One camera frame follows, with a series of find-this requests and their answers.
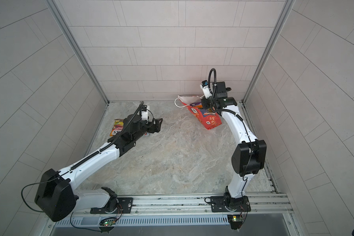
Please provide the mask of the red paper gift bag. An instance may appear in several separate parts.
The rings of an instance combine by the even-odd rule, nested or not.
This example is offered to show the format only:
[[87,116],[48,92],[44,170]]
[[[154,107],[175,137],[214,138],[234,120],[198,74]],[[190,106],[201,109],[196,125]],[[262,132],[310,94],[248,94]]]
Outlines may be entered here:
[[190,106],[191,103],[201,102],[203,96],[178,96],[174,103],[179,108],[187,108],[188,111],[207,129],[211,130],[222,124],[217,113],[211,112],[209,109],[198,109]]

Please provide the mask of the red orange Fox's candy bag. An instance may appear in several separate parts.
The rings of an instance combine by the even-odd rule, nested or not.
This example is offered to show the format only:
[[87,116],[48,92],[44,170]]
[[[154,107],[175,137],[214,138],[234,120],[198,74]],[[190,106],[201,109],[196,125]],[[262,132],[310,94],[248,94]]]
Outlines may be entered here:
[[110,136],[114,136],[117,133],[120,133],[123,130],[123,128],[124,128],[124,120],[115,119]]

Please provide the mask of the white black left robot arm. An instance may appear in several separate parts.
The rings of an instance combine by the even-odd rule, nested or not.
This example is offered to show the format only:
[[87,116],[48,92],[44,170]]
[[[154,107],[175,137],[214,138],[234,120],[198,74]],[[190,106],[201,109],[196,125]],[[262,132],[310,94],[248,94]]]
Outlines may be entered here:
[[81,209],[90,208],[92,213],[118,211],[117,195],[110,188],[77,191],[77,187],[103,166],[135,147],[136,142],[146,133],[159,132],[162,122],[163,119],[147,122],[140,115],[128,116],[124,120],[123,130],[108,139],[100,149],[59,171],[46,171],[42,175],[34,202],[54,222]]

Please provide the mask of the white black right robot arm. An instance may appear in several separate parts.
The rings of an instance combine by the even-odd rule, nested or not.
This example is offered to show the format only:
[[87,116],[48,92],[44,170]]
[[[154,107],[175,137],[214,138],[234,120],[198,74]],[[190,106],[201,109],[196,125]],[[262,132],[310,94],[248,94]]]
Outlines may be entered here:
[[211,88],[208,81],[203,81],[200,88],[205,96],[201,99],[203,108],[211,109],[226,121],[237,143],[231,157],[233,178],[226,187],[222,199],[224,209],[250,211],[245,190],[251,179],[264,168],[267,145],[264,140],[258,140],[251,132],[241,117],[235,99],[227,96],[228,89],[224,82],[216,82]]

